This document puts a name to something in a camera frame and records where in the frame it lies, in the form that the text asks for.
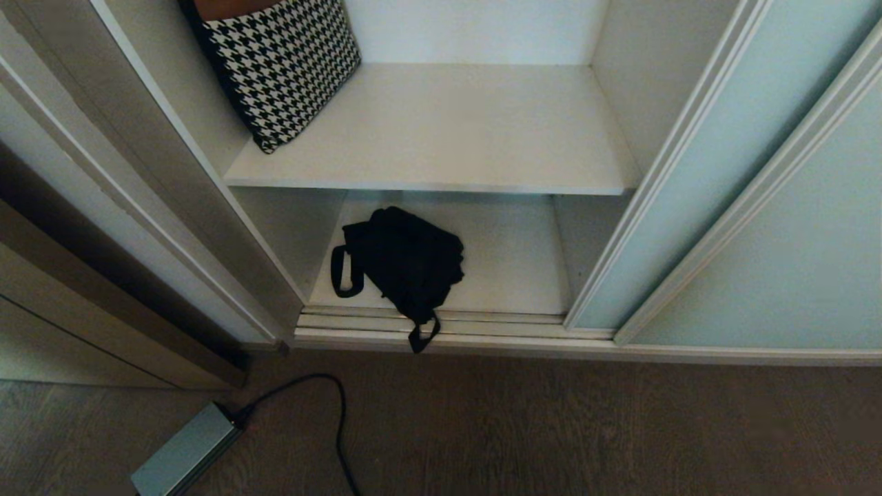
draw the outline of black backpack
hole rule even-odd
[[[463,246],[458,237],[397,207],[379,209],[367,222],[343,226],[346,244],[331,255],[331,283],[338,297],[349,298],[364,288],[364,275],[377,285],[414,330],[407,339],[414,353],[423,351],[441,330],[435,308],[450,287],[462,281]],[[351,259],[351,289],[341,289],[344,252]],[[431,335],[420,339],[420,326],[435,320]]]

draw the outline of white shelf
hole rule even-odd
[[[364,64],[274,154],[250,141],[230,185],[618,195],[639,181],[591,69]]]
[[[342,226],[367,221],[374,210],[395,205],[459,236],[466,247],[466,276],[453,285],[443,310],[563,315],[571,299],[551,198],[492,199],[467,193],[349,192],[309,303],[394,308],[367,277],[360,295],[337,297],[331,285],[331,250],[344,244]],[[343,274],[346,286],[348,267]]]

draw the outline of cushion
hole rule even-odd
[[[361,62],[340,0],[282,0],[229,19],[182,10],[236,113],[267,154],[294,139]]]

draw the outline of wooden floor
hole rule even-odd
[[[882,370],[292,351],[245,390],[0,383],[0,493],[118,487],[210,399],[347,388],[363,494],[881,494]],[[191,494],[346,494],[338,400],[275,398]]]

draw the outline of bag handle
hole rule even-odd
[[[364,289],[364,269],[362,266],[355,263],[355,259],[350,258],[350,262],[352,262],[352,267],[349,270],[349,279],[352,281],[352,288],[349,289],[341,289],[340,283],[343,279],[343,257],[346,253],[346,245],[337,246],[331,252],[331,285],[333,286],[333,292],[337,293],[338,297],[341,298],[351,298],[358,293],[362,292]]]
[[[414,354],[420,353],[432,341],[438,332],[441,331],[441,320],[438,319],[438,316],[432,312],[432,318],[435,320],[435,326],[432,327],[432,334],[429,334],[429,337],[426,339],[420,339],[420,325],[416,324],[414,326],[414,330],[410,331],[410,334],[407,335],[407,340],[410,342],[410,349],[414,352]]]

